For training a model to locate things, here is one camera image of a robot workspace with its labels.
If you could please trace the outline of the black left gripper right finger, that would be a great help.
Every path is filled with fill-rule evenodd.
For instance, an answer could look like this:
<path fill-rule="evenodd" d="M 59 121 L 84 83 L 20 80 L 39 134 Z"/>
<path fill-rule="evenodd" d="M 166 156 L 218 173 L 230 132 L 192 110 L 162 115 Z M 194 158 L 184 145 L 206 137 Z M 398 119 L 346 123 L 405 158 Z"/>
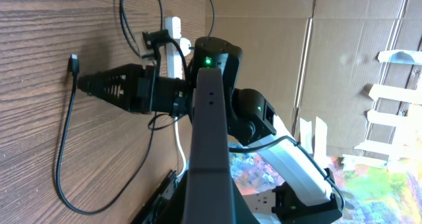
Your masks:
<path fill-rule="evenodd" d="M 235 184 L 235 181 L 230 178 L 231 193 L 229 195 L 229 200 L 231 207 L 230 217 L 232 220 L 230 224 L 259 224 L 256 217 L 253 215 L 252 211 L 249 209 L 246 201 L 241 195 L 238 187 Z"/>

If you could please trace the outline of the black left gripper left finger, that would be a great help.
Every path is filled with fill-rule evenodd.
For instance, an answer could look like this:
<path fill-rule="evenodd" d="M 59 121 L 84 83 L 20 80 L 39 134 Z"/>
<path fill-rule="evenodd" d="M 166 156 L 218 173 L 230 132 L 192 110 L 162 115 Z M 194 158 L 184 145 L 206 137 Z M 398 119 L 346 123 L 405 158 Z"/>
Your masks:
<path fill-rule="evenodd" d="M 180 224 L 183 219 L 187 175 L 181 180 L 171 170 L 160 185 L 157 207 L 154 208 L 155 224 Z"/>

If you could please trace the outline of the black smartphone lit screen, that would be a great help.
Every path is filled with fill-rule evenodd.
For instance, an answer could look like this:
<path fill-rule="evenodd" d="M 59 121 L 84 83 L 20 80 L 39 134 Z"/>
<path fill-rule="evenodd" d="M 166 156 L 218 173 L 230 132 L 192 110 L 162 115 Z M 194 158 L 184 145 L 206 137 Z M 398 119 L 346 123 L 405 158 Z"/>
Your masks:
<path fill-rule="evenodd" d="M 183 223 L 235 223 L 222 72 L 200 69 Z"/>

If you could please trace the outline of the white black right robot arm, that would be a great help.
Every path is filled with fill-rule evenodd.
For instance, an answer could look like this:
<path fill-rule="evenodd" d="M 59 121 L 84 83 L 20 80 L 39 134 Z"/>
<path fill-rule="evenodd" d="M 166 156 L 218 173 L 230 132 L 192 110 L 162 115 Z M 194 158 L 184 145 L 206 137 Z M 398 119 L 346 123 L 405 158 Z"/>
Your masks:
<path fill-rule="evenodd" d="M 225 40 L 201 37 L 184 79 L 128 64 L 82 76 L 77 86 L 130 113 L 190 117 L 191 164 L 159 223 L 257 223 L 259 214 L 282 223 L 335 222 L 345 200 L 332 172 L 317 165 L 261 93 L 235 87 L 242 54 Z M 246 201 L 230 174 L 229 137 L 240 143 L 237 153 L 260 153 L 283 184 Z"/>

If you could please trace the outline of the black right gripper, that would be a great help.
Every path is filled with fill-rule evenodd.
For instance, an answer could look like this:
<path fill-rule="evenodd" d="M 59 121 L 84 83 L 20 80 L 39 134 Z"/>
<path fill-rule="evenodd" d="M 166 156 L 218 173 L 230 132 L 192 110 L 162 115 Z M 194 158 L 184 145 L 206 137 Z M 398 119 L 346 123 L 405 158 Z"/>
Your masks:
<path fill-rule="evenodd" d="M 155 66 L 127 64 L 81 76 L 77 88 L 125 111 L 149 114 L 155 79 Z"/>

